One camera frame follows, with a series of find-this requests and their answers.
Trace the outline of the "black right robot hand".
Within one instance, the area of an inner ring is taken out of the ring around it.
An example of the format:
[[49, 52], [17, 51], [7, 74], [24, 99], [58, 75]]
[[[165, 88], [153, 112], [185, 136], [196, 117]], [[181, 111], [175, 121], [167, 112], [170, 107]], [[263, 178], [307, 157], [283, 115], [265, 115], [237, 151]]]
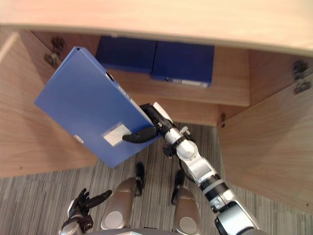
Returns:
[[154, 139], [159, 134], [164, 137], [170, 129], [175, 127], [174, 123], [169, 118], [165, 118], [161, 112], [150, 103], [140, 105], [140, 108], [149, 117], [153, 126], [145, 127], [137, 133], [124, 135], [122, 140], [131, 143], [145, 143]]

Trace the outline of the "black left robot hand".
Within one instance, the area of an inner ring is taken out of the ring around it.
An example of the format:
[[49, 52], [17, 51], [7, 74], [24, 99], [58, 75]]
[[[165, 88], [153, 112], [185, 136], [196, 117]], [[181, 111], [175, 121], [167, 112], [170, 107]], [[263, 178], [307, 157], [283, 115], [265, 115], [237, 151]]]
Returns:
[[94, 208], [102, 204], [112, 194], [112, 190], [107, 190], [104, 193], [90, 198], [89, 192], [84, 188], [78, 197], [73, 200], [72, 204], [68, 209], [68, 219], [72, 219], [76, 216], [85, 217], [89, 215], [91, 208]]

